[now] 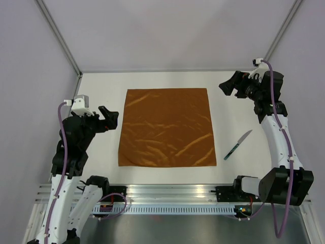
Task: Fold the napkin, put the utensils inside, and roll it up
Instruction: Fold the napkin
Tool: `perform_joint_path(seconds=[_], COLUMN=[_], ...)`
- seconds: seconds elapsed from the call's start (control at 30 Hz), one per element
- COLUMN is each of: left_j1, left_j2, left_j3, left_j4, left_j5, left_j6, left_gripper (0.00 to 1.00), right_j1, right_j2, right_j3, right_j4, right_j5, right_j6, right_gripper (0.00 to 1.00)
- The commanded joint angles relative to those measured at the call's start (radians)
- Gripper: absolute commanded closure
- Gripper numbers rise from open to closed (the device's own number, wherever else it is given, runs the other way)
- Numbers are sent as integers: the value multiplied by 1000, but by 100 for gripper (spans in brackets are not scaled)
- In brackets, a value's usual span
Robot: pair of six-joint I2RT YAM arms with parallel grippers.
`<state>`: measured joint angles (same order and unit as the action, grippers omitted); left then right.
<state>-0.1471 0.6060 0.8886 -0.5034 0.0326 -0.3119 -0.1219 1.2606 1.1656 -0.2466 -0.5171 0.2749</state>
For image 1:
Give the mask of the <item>green-handled steel knife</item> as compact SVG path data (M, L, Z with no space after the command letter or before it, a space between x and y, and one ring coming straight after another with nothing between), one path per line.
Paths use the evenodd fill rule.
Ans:
M223 158L225 161L234 153L234 151L239 147L239 145L248 137L248 135L252 132L252 130L244 133L237 141L236 145L227 153L227 155Z

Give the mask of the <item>orange-brown cloth napkin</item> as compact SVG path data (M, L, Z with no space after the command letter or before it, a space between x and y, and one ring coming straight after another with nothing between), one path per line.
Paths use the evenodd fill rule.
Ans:
M123 110L118 165L216 166L207 89L129 89Z

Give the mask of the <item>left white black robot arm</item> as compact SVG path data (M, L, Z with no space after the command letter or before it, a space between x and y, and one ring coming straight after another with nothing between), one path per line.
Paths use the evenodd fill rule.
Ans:
M80 243L81 232L93 208L99 201L110 198L108 179L93 175L72 207L90 143L96 134L117 128L117 111L109 111L105 106L100 106L99 111L104 119L97 113L78 115L75 110L66 119L58 115L60 140L52 160L50 197L40 232L30 243Z

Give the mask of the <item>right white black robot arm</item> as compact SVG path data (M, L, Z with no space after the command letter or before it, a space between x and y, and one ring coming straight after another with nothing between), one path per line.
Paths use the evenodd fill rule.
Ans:
M254 112L267 137L273 167L261 179L239 175L232 187L232 196L238 201L253 194L265 203L285 204L290 194L290 205L299 206L314 181L313 173L304 169L292 145L288 114L280 101L282 85L283 75L270 71L262 77L236 71L228 81L219 85L227 96L236 90L237 98L249 98L254 102Z

